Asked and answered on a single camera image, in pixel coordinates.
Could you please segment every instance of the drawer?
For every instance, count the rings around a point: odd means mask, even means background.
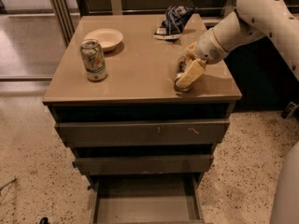
[[[67,147],[119,147],[220,143],[228,119],[57,123]]]
[[[49,105],[57,123],[228,119],[234,103]]]
[[[202,173],[213,155],[208,145],[98,147],[75,149],[74,165],[82,175],[142,175]]]
[[[193,175],[98,177],[90,223],[204,224]]]

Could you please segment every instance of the small bowl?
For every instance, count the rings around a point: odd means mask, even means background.
[[[120,31],[114,29],[98,29],[85,35],[84,40],[96,39],[100,43],[103,52],[110,52],[123,40]]]

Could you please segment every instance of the gray drawer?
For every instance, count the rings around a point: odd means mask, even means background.
[[[82,175],[146,175],[206,172],[213,155],[77,158]]]
[[[90,223],[204,224],[193,175],[98,177]]]
[[[57,123],[67,147],[217,144],[228,119]]]

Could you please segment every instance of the glass door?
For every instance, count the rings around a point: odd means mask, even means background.
[[[78,24],[76,0],[0,0],[0,13],[0,81],[51,80]]]

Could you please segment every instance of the drawer front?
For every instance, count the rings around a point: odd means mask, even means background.
[[[213,155],[78,158],[75,165],[82,175],[180,174],[206,172],[213,159]]]
[[[228,119],[171,122],[59,123],[55,128],[67,147],[119,147],[220,143]]]

